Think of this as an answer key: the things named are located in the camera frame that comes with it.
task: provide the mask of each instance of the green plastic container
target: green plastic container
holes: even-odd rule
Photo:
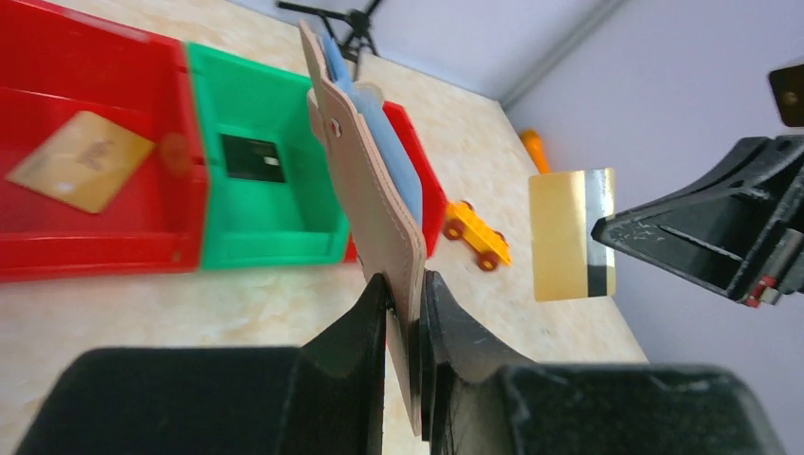
[[[339,263],[349,225],[310,129],[310,80],[203,45],[188,53],[210,171],[202,268]]]

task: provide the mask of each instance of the yellow toy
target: yellow toy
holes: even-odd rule
[[[444,235],[450,240],[464,239],[477,251],[477,264],[482,271],[496,270],[500,262],[511,265],[505,236],[487,226],[467,201],[450,202],[446,220]]]

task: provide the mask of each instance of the red bin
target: red bin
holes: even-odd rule
[[[428,258],[435,252],[435,244],[441,235],[441,227],[444,224],[444,214],[447,212],[447,195],[441,188],[435,172],[427,160],[427,155],[419,142],[419,136],[413,128],[411,119],[405,108],[394,102],[385,101],[382,106],[388,121],[391,123],[396,135],[399,136],[408,158],[411,159],[419,180],[422,181],[422,233],[427,244]],[[353,263],[357,260],[357,248],[349,237],[349,245],[346,246],[346,256],[343,258],[345,263]]]
[[[183,45],[5,0],[0,55],[0,281],[196,269],[209,179]],[[156,144],[99,214],[5,180],[82,110]]]

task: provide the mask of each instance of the tripod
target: tripod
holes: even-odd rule
[[[357,79],[357,71],[360,68],[360,50],[363,47],[368,47],[374,55],[379,55],[376,51],[375,41],[372,39],[369,28],[372,26],[371,15],[375,12],[375,9],[379,6],[381,1],[382,0],[372,0],[372,3],[366,7],[365,11],[350,9],[345,14],[328,9],[306,7],[304,5],[282,1],[277,2],[277,8],[318,16],[321,21],[323,21],[327,32],[338,44],[340,55],[355,64],[355,79]],[[335,36],[335,32],[332,30],[332,24],[329,22],[330,19],[345,22],[352,28],[352,31],[346,35],[342,41],[339,41],[338,37]]]

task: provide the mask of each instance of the screw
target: screw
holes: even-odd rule
[[[785,106],[795,106],[798,103],[798,95],[795,92],[784,92],[781,94],[781,102]]]

